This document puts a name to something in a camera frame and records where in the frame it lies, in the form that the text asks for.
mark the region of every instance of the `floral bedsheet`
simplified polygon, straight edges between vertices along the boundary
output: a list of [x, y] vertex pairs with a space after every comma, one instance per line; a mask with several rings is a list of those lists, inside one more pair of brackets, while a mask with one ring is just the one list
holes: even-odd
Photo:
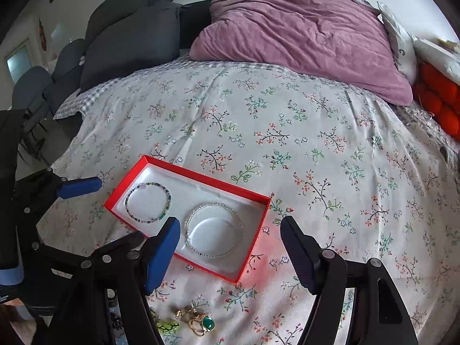
[[[192, 301], [216, 321], [202, 338], [181, 324], [166, 344], [296, 344], [314, 301], [279, 235], [294, 216], [345, 259], [380, 258], [420, 344], [435, 344], [459, 308], [460, 206], [438, 148], [372, 92], [286, 68], [178, 61], [111, 86], [54, 165], [98, 175], [102, 189], [59, 200], [38, 224], [50, 245], [89, 255], [130, 232], [103, 204], [143, 154], [272, 198], [245, 273], [233, 286], [173, 258], [149, 297], [159, 319]], [[346, 341], [347, 291], [336, 343]]]

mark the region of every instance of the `gray pillow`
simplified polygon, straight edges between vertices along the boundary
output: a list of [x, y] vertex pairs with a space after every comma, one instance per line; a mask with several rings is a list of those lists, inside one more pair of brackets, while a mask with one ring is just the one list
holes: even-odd
[[152, 0], [105, 0], [91, 14], [85, 34], [87, 45], [91, 44], [94, 39], [107, 27], [135, 13], [140, 7], [149, 6]]
[[179, 8], [143, 7], [102, 32], [87, 49], [81, 91], [179, 57]]

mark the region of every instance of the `gold jewelry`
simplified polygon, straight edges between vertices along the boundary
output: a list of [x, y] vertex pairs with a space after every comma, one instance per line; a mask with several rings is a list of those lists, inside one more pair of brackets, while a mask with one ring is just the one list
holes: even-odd
[[212, 332], [216, 327], [216, 324], [208, 314], [193, 305], [191, 307], [186, 306], [183, 310], [178, 310], [176, 318], [187, 323], [192, 332], [199, 337], [204, 336], [206, 332]]

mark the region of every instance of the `blue gripper pad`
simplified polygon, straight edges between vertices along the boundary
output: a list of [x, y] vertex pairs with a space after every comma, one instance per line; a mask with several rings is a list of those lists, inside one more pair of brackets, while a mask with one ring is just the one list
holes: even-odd
[[292, 216], [285, 216], [280, 224], [281, 240], [291, 259], [302, 287], [311, 294], [318, 293], [317, 271], [320, 268], [321, 248], [312, 236], [305, 235]]
[[171, 258], [176, 250], [180, 238], [180, 222], [177, 218], [170, 216], [168, 221], [173, 222], [169, 229], [166, 230], [162, 239], [159, 241], [155, 254], [152, 256], [147, 268], [147, 280], [145, 281], [144, 289], [147, 294], [151, 294], [154, 289], [158, 288], [165, 276], [166, 270], [169, 267]]
[[69, 180], [68, 182], [63, 182], [61, 188], [56, 190], [56, 196], [66, 200], [82, 194], [97, 192], [101, 187], [102, 181], [98, 177]]

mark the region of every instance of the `bracelet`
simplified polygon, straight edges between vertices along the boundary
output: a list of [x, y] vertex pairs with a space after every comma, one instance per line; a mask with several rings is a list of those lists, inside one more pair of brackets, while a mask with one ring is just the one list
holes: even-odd
[[[133, 194], [133, 192], [135, 190], [138, 190], [138, 189], [146, 189], [146, 187], [148, 185], [155, 185], [157, 187], [160, 187], [162, 190], [164, 190], [166, 192], [166, 195], [168, 197], [168, 201], [166, 203], [166, 207], [165, 207], [165, 210], [163, 210], [163, 213], [158, 217], [158, 218], [151, 218], [149, 220], [142, 220], [142, 219], [139, 219], [139, 218], [136, 218], [135, 216], [133, 216], [133, 214], [130, 213], [129, 209], [128, 209], [128, 201], [129, 201], [129, 198], [131, 196], [131, 194]], [[134, 219], [136, 222], [141, 222], [141, 223], [153, 223], [153, 222], [158, 222], [159, 220], [163, 219], [164, 216], [166, 215], [167, 211], [169, 210], [169, 206], [171, 205], [171, 194], [169, 193], [169, 191], [167, 190], [167, 188], [164, 186], [164, 185], [161, 185], [160, 183], [141, 183], [139, 184], [137, 187], [131, 189], [131, 191], [128, 193], [128, 196], [126, 196], [126, 199], [125, 199], [125, 209], [126, 209], [126, 212], [128, 213], [128, 215]]]
[[[235, 216], [235, 218], [238, 220], [238, 223], [239, 223], [239, 229], [240, 229], [241, 237], [238, 239], [238, 242], [234, 246], [232, 246], [231, 249], [227, 250], [225, 253], [222, 253], [222, 254], [205, 254], [205, 253], [202, 253], [202, 252], [196, 250], [194, 248], [194, 246], [192, 245], [192, 243], [190, 242], [190, 235], [189, 235], [189, 223], [190, 223], [190, 220], [199, 211], [201, 211], [205, 207], [209, 207], [209, 206], [223, 207], [224, 209], [226, 209], [229, 212], [231, 212]], [[195, 253], [198, 253], [202, 257], [216, 258], [216, 257], [222, 257], [223, 255], [226, 255], [226, 254], [230, 253], [233, 249], [235, 249], [240, 244], [241, 240], [243, 239], [242, 236], [243, 236], [243, 222], [241, 221], [241, 219], [238, 216], [238, 214], [236, 213], [236, 211], [233, 210], [230, 206], [228, 206], [226, 204], [223, 204], [223, 203], [219, 203], [219, 202], [211, 202], [211, 203], [208, 203], [208, 204], [205, 204], [205, 205], [201, 205], [200, 207], [197, 207], [194, 211], [192, 211], [192, 214], [190, 214], [190, 216], [188, 217], [188, 219], [187, 219], [187, 221], [185, 223], [185, 242], [187, 243], [187, 245], [189, 246], [190, 249], [192, 249]]]

